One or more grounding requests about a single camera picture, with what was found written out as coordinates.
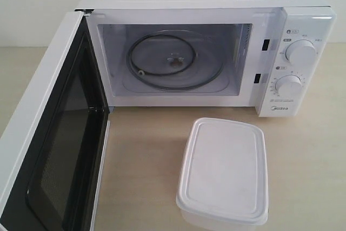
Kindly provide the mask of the white lidded plastic container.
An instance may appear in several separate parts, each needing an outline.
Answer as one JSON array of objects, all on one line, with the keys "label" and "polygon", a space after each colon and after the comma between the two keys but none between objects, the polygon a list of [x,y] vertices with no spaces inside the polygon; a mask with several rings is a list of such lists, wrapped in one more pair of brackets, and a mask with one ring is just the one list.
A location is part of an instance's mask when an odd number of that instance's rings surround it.
[{"label": "white lidded plastic container", "polygon": [[265,139],[252,124],[202,117],[185,146],[176,204],[207,230],[255,230],[268,219]]}]

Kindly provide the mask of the upper white control knob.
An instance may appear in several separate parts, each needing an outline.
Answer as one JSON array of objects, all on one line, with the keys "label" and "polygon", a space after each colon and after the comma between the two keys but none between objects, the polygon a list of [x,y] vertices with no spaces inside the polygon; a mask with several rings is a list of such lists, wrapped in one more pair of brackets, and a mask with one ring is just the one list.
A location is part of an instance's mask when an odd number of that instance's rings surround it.
[{"label": "upper white control knob", "polygon": [[286,59],[295,65],[312,64],[316,59],[314,45],[306,39],[293,42],[285,51]]}]

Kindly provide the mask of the white microwave oven body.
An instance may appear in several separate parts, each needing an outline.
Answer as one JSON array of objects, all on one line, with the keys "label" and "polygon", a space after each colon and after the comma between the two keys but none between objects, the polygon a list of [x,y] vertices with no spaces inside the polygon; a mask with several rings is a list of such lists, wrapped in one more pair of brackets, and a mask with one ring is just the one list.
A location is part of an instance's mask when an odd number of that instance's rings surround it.
[{"label": "white microwave oven body", "polygon": [[[107,103],[117,107],[253,107],[260,117],[295,116],[336,14],[326,0],[81,0]],[[126,55],[137,39],[182,29],[211,37],[225,54],[222,72],[193,90],[164,91],[133,76]],[[312,64],[291,64],[285,51],[306,39]],[[300,78],[302,91],[282,97],[275,83]]]}]

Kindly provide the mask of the lower white timer knob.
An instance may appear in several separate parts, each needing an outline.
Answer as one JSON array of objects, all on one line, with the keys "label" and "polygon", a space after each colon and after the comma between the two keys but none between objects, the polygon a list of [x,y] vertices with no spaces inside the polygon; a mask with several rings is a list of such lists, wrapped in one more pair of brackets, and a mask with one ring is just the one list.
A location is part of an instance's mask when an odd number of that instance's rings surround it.
[{"label": "lower white timer knob", "polygon": [[275,83],[275,89],[282,97],[298,96],[302,88],[303,86],[300,78],[295,75],[284,76]]}]

